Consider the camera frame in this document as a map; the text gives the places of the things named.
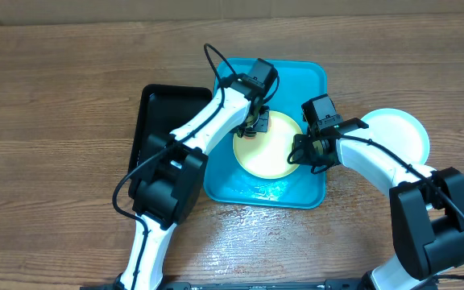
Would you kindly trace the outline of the green orange sponge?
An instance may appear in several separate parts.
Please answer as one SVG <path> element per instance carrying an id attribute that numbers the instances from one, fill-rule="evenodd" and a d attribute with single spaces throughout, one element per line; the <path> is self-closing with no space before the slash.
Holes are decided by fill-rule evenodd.
<path id="1" fill-rule="evenodd" d="M 253 138 L 258 133 L 267 133 L 269 128 L 269 114 L 260 115 L 256 123 L 252 126 L 247 126 L 243 131 L 243 137 Z"/>

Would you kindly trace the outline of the yellow plate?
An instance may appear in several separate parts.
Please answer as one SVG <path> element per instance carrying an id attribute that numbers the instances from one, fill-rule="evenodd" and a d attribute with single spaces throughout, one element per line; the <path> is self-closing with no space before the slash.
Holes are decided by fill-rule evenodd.
<path id="1" fill-rule="evenodd" d="M 286 114 L 270 111 L 267 132 L 254 137 L 233 137 L 234 156 L 241 167 L 253 176 L 277 179 L 293 173 L 299 164 L 287 161 L 293 137 L 301 134 L 300 126 Z"/>

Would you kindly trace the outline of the light blue plate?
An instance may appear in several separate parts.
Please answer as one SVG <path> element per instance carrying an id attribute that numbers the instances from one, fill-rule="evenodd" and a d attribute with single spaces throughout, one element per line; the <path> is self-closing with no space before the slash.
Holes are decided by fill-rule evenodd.
<path id="1" fill-rule="evenodd" d="M 361 118 L 377 143 L 413 164 L 425 164 L 430 153 L 429 135 L 422 123 L 406 111 L 383 108 Z"/>

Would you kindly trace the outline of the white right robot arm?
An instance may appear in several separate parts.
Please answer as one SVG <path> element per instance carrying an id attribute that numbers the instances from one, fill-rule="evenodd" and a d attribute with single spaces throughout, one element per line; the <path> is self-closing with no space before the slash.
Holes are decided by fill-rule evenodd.
<path id="1" fill-rule="evenodd" d="M 312 123 L 287 157 L 314 173 L 342 165 L 390 201 L 395 255 L 358 279 L 359 289 L 435 289 L 464 265 L 464 175 L 426 165 L 428 136 L 415 119 L 383 115 Z"/>

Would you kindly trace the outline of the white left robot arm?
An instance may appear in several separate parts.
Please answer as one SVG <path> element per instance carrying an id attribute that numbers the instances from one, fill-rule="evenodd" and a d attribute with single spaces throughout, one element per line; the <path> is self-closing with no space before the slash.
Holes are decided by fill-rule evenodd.
<path id="1" fill-rule="evenodd" d="M 211 93 L 201 87 L 147 85 L 141 96 L 127 174 L 135 222 L 126 269 L 112 289 L 157 289 L 175 228 L 192 211 L 209 153 L 231 131 L 256 125 L 280 82 L 277 73 L 230 75 Z"/>

